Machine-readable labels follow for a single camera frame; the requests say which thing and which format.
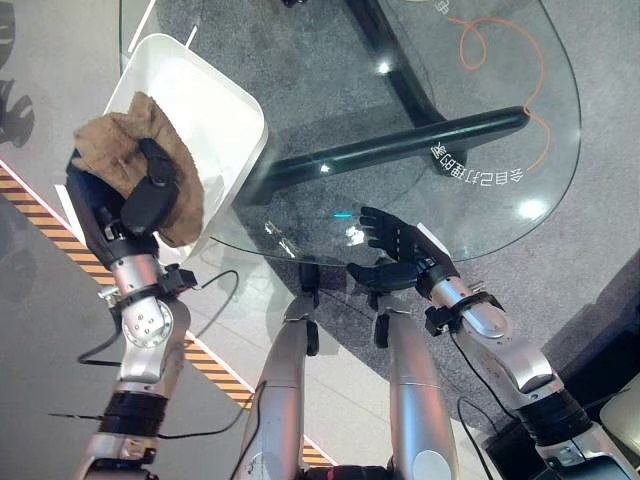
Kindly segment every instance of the brown cloth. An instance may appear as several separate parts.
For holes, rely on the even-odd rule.
[[[153,98],[137,92],[128,113],[109,113],[76,131],[81,158],[74,158],[73,164],[128,198],[147,173],[147,159],[138,150],[141,138],[153,138],[178,173],[180,193],[160,228],[162,240],[172,247],[196,241],[202,231],[204,190],[189,150]]]

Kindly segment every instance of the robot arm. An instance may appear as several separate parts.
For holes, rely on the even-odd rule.
[[[157,478],[143,466],[154,460],[183,366],[190,318],[177,296],[195,278],[177,266],[163,271],[153,237],[176,200],[176,173],[155,141],[141,140],[140,150],[148,160],[147,176],[127,200],[71,163],[67,168],[67,189],[87,247],[115,277],[116,287],[102,296],[121,316],[126,342],[111,400],[75,480]]]
[[[640,478],[564,388],[542,352],[514,334],[495,298],[474,294],[460,279],[446,248],[431,232],[369,207],[362,209],[360,222],[370,246],[403,264],[402,275],[391,283],[398,289],[415,286],[433,303],[426,312],[429,333],[437,336],[448,328],[462,351],[482,365],[550,468],[566,478],[596,478],[593,473],[604,468],[606,478]],[[365,284],[380,282],[385,268],[348,267]]]

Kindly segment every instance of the white tray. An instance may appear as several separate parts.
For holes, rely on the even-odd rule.
[[[233,202],[267,142],[267,126],[251,95],[168,35],[139,43],[105,113],[126,112],[138,91],[167,114],[204,187],[200,238],[181,248],[159,242],[161,263],[182,263],[202,248],[216,215]]]

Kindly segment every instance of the round glass tabletop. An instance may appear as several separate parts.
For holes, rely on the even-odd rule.
[[[135,5],[121,4],[124,56]],[[469,259],[539,225],[576,168],[575,79],[539,1],[157,0],[140,33],[154,32],[264,111],[267,145],[211,226],[235,248],[366,263],[368,205]]]

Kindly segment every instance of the hazard tape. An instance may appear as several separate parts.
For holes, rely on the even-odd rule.
[[[96,256],[75,237],[75,235],[42,199],[33,192],[6,165],[0,166],[0,195],[11,202],[40,232],[73,260],[82,270],[100,285],[115,285],[113,275],[104,268]],[[250,409],[253,392],[220,359],[207,352],[204,345],[185,337],[185,357],[209,381],[241,407]],[[303,460],[312,467],[326,467],[335,464],[306,435],[303,446]]]

